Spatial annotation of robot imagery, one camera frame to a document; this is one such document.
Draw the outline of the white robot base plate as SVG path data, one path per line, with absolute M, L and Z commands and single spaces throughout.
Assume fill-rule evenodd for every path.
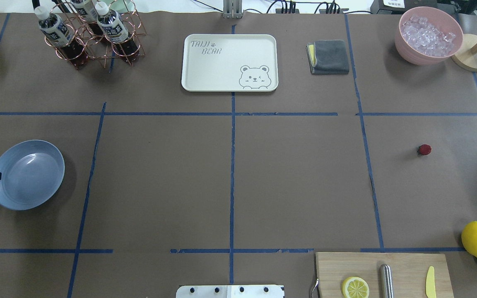
M 283 285 L 184 285 L 176 298 L 284 298 Z

